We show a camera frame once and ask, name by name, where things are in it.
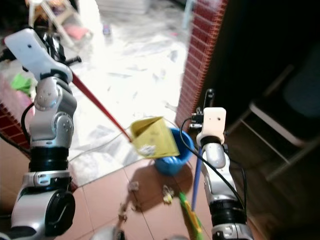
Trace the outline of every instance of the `white floor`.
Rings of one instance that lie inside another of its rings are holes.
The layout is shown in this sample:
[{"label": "white floor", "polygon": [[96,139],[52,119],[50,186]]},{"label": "white floor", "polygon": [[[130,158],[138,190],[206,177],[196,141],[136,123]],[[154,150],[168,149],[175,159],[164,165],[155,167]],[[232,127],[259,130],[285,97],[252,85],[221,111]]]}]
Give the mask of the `white floor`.
[{"label": "white floor", "polygon": [[[181,28],[183,9],[157,0],[147,14],[98,11],[94,0],[79,1],[83,24],[93,35],[66,47],[67,58],[83,62],[72,70],[124,127],[150,116],[175,120],[187,54],[188,31]],[[103,35],[103,24],[111,35]],[[79,186],[136,162],[125,136],[74,85],[78,107],[70,148],[70,169]]]}]

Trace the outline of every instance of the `pink object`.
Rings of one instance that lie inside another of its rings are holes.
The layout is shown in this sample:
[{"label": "pink object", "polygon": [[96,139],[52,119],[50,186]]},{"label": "pink object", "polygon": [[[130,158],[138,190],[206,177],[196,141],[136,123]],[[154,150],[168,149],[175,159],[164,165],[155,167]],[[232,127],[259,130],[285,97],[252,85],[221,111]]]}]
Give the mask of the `pink object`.
[{"label": "pink object", "polygon": [[66,24],[63,26],[66,33],[75,38],[76,40],[80,40],[83,38],[83,36],[89,31],[85,27],[73,25],[73,24]]}]

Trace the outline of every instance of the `blue bowl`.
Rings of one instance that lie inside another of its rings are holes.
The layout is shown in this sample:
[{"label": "blue bowl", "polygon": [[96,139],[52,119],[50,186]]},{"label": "blue bowl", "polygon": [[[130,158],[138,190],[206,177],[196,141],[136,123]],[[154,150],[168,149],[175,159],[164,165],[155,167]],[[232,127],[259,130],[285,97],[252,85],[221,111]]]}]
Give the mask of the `blue bowl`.
[{"label": "blue bowl", "polygon": [[[186,148],[186,146],[181,141],[179,128],[170,128],[170,130],[173,134],[180,155],[158,158],[155,160],[155,167],[160,173],[164,175],[174,176],[181,170],[183,165],[185,165],[189,161],[192,153],[189,151],[189,149]],[[186,132],[182,131],[182,137],[191,149],[195,147],[194,142]]]}]

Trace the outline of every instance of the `brick wall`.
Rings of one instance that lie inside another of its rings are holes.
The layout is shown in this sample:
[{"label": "brick wall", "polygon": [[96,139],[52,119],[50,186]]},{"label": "brick wall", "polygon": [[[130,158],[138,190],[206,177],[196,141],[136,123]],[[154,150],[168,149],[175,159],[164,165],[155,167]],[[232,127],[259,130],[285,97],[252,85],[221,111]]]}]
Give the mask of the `brick wall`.
[{"label": "brick wall", "polygon": [[197,108],[227,4],[228,0],[195,1],[189,51],[175,117],[178,126]]},{"label": "brick wall", "polygon": [[0,133],[12,142],[19,144],[26,149],[30,148],[22,132],[20,123],[11,115],[2,103],[0,103]]}]

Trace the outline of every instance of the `red pole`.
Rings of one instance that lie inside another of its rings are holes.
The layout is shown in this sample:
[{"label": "red pole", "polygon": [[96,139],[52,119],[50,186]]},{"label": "red pole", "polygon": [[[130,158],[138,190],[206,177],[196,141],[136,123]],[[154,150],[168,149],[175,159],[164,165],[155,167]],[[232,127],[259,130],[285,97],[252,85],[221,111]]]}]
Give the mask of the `red pole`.
[{"label": "red pole", "polygon": [[126,137],[131,142],[131,137],[126,133],[125,129],[117,122],[117,120],[108,112],[108,110],[102,105],[102,103],[95,97],[95,95],[84,85],[84,83],[78,78],[75,73],[72,73],[74,85],[80,89],[84,95],[86,95],[117,127],[118,129],[126,135]]}]

